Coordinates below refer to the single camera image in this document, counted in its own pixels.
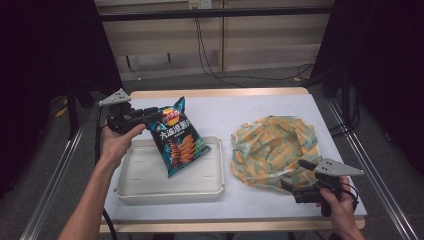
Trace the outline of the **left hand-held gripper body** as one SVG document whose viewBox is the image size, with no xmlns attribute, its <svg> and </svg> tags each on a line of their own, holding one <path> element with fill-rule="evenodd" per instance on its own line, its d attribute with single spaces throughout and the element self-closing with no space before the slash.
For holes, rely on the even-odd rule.
<svg viewBox="0 0 424 240">
<path fill-rule="evenodd" d="M 136 110 L 130 104 L 130 96 L 120 88 L 115 93 L 99 102 L 100 107 L 107 107 L 107 126 L 118 134 L 126 134 L 135 126 L 142 123 L 142 109 Z"/>
</svg>

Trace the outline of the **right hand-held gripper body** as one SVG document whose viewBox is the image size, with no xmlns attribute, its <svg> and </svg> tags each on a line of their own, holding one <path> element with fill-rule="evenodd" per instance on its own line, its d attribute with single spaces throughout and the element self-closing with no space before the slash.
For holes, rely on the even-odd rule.
<svg viewBox="0 0 424 240">
<path fill-rule="evenodd" d="M 336 197 L 343 192 L 345 184 L 341 181 L 341 176 L 361 176 L 365 172 L 344 163 L 324 158 L 321 160 L 314 171 L 316 181 L 310 186 L 294 187 L 292 195 L 297 203 L 320 203 L 321 214 L 324 217 L 331 215 L 331 207 L 320 193 L 321 188 L 330 190 Z"/>
</svg>

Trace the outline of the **dark blue chips bag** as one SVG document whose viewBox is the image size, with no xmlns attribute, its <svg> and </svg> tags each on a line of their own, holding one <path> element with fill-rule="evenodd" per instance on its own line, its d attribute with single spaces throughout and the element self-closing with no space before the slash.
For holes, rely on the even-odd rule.
<svg viewBox="0 0 424 240">
<path fill-rule="evenodd" d="M 185 114 L 185 103 L 181 97 L 174 105 L 161 107 L 160 118 L 147 127 L 169 177 L 211 150 Z"/>
</svg>

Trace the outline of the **fruit print cloth bag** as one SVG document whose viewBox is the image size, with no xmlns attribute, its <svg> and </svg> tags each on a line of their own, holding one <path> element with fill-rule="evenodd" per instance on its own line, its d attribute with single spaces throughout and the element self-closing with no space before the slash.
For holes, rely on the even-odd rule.
<svg viewBox="0 0 424 240">
<path fill-rule="evenodd" d="M 283 192 L 281 180 L 294 187 L 316 182 L 314 172 L 299 165 L 321 160 L 315 128 L 300 117 L 263 117 L 244 123 L 231 138 L 231 172 L 245 185 Z"/>
</svg>

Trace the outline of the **white plastic tray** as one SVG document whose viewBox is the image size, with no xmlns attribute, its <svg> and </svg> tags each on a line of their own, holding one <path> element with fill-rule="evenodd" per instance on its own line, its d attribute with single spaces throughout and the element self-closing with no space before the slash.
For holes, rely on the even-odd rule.
<svg viewBox="0 0 424 240">
<path fill-rule="evenodd" d="M 124 157 L 114 193 L 131 205 L 210 202 L 224 191 L 222 144 L 204 137 L 211 148 L 171 177 L 153 140 L 135 140 Z"/>
</svg>

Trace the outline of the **person's left hand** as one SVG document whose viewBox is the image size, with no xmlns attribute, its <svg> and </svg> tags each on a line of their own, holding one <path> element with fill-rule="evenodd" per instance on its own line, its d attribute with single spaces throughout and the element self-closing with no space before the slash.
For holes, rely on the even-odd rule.
<svg viewBox="0 0 424 240">
<path fill-rule="evenodd" d="M 146 126 L 139 124 L 125 134 L 118 134 L 113 132 L 108 126 L 102 130 L 102 147 L 100 161 L 107 163 L 116 169 L 122 157 L 126 154 L 131 146 L 132 140 L 140 135 Z"/>
</svg>

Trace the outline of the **person's right hand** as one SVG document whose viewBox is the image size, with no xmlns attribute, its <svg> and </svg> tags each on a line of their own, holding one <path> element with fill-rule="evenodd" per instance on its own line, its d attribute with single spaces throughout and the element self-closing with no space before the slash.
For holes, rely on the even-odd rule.
<svg viewBox="0 0 424 240">
<path fill-rule="evenodd" d="M 331 207 L 330 219 L 335 233 L 359 229 L 355 222 L 353 198 L 350 194 L 343 192 L 339 197 L 336 197 L 330 190 L 325 188 L 321 188 L 320 193 Z"/>
</svg>

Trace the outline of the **black curtain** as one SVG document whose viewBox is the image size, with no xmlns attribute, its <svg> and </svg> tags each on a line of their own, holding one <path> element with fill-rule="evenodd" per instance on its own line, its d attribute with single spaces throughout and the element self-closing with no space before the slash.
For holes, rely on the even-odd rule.
<svg viewBox="0 0 424 240">
<path fill-rule="evenodd" d="M 424 175 L 424 0 L 334 0 L 312 79 L 358 90 Z"/>
<path fill-rule="evenodd" d="M 0 198 L 27 164 L 50 102 L 94 104 L 122 80 L 94 0 L 0 0 Z"/>
</svg>

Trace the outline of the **black horizontal bar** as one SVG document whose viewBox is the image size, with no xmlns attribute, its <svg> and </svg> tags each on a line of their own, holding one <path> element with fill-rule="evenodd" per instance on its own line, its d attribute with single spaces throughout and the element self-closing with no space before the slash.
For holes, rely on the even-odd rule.
<svg viewBox="0 0 424 240">
<path fill-rule="evenodd" d="M 173 10 L 173 11 L 154 11 L 154 12 L 101 13 L 99 15 L 99 18 L 103 22 L 115 22 L 115 21 L 169 20 L 169 19 L 189 19 L 189 18 L 314 15 L 314 14 L 330 14 L 334 12 L 335 10 L 336 8 L 332 6 L 197 9 L 197 10 Z"/>
</svg>

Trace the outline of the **aluminium floor rail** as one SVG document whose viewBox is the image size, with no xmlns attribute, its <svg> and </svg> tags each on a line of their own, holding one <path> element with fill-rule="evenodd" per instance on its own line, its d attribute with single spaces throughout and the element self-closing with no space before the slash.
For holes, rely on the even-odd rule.
<svg viewBox="0 0 424 240">
<path fill-rule="evenodd" d="M 43 224 L 49 214 L 49 211 L 54 202 L 55 196 L 68 169 L 68 166 L 73 158 L 76 148 L 79 145 L 84 129 L 89 121 L 91 110 L 84 110 L 80 117 L 80 125 L 77 128 L 75 135 L 67 142 L 67 145 L 58 161 L 58 164 L 53 172 L 52 177 L 37 205 L 31 215 L 20 240 L 37 240 Z"/>
<path fill-rule="evenodd" d="M 337 120 L 341 125 L 343 135 L 349 142 L 352 150 L 354 151 L 357 160 L 363 167 L 368 179 L 370 180 L 376 194 L 378 195 L 382 205 L 388 213 L 390 219 L 395 225 L 397 231 L 400 233 L 403 240 L 419 240 L 413 226 L 411 225 L 407 215 L 401 209 L 394 196 L 388 189 L 378 170 L 372 163 L 367 151 L 363 147 L 359 138 L 353 130 L 349 130 L 347 123 L 342 118 L 342 111 L 334 99 L 328 100 L 328 105 Z"/>
</svg>

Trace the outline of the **white wall outlet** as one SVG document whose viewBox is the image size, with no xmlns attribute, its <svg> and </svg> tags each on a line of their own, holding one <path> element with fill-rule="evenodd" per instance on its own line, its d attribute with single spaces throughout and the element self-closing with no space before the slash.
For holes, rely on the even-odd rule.
<svg viewBox="0 0 424 240">
<path fill-rule="evenodd" d="M 211 9 L 212 0 L 189 0 L 189 8 L 195 9 Z"/>
</svg>

